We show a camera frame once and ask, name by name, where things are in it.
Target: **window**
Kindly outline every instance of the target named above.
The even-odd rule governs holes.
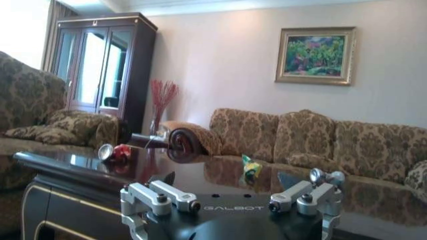
[[[48,0],[0,0],[0,51],[40,69]]]

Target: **ceiling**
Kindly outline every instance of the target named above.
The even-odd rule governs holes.
[[[145,16],[193,14],[375,0],[60,0],[80,14],[141,12]]]

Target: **wooden cabinet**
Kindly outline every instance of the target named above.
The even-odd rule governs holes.
[[[140,13],[57,21],[54,74],[66,108],[110,114],[141,132],[157,27]]]

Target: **metal bracket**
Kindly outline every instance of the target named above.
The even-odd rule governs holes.
[[[141,219],[138,213],[148,207],[154,215],[168,215],[170,213],[170,199],[144,185],[132,183],[120,190],[120,207],[121,223],[128,225],[132,239],[148,240],[146,222]]]
[[[321,239],[329,240],[333,228],[340,223],[341,212],[341,190],[332,184],[323,183],[310,194],[297,198],[296,209],[302,215],[312,216],[323,213]]]
[[[132,183],[120,190],[121,223],[128,225],[133,240],[148,240],[146,222],[138,216],[148,208],[156,216],[170,213],[172,203],[181,212],[196,213],[200,210],[194,194],[180,191],[160,180],[148,186]]]
[[[158,194],[164,194],[170,199],[178,211],[196,213],[200,210],[200,203],[194,194],[180,191],[158,180],[149,183],[149,189]]]
[[[268,208],[273,213],[284,213],[290,210],[297,198],[309,193],[313,187],[309,181],[300,181],[290,188],[269,197]]]

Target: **metal knob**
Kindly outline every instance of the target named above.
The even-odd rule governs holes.
[[[318,168],[313,168],[309,171],[309,180],[316,186],[328,183],[340,187],[345,181],[345,175],[340,171],[325,173]]]

